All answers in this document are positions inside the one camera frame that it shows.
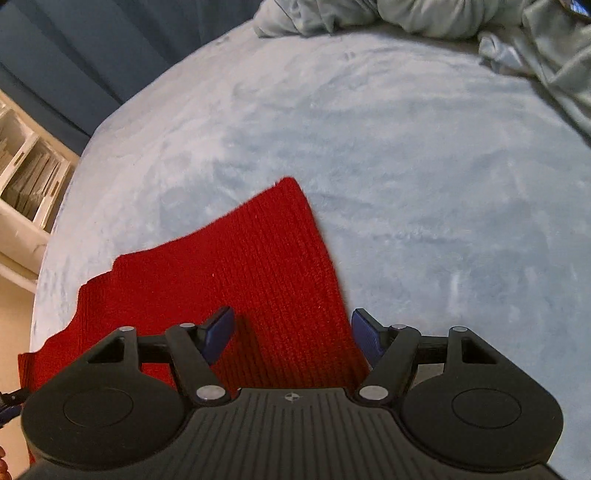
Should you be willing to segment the person's left hand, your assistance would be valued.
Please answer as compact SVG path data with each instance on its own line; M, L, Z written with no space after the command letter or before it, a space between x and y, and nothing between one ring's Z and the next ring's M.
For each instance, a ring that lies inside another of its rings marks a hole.
M5 450L0 447L0 480L11 480L12 476L8 470L8 465L5 461Z

